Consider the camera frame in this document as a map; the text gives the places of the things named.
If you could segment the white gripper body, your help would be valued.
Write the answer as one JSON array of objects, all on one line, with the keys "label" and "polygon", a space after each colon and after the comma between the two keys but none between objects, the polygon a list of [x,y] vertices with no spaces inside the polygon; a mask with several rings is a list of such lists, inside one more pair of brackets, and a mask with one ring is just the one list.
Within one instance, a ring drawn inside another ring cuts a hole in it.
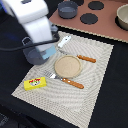
[{"label": "white gripper body", "polygon": [[[33,43],[42,43],[53,39],[51,23],[46,16],[23,25]],[[43,52],[50,48],[51,44],[39,44],[36,49]]]}]

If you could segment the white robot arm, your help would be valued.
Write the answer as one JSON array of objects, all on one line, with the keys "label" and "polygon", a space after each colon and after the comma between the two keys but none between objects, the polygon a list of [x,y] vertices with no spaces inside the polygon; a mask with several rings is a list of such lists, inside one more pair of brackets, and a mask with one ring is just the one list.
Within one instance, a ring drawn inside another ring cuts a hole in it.
[{"label": "white robot arm", "polygon": [[7,14],[18,20],[32,42],[38,44],[39,52],[52,46],[51,22],[46,17],[49,10],[44,0],[0,0],[0,3]]}]

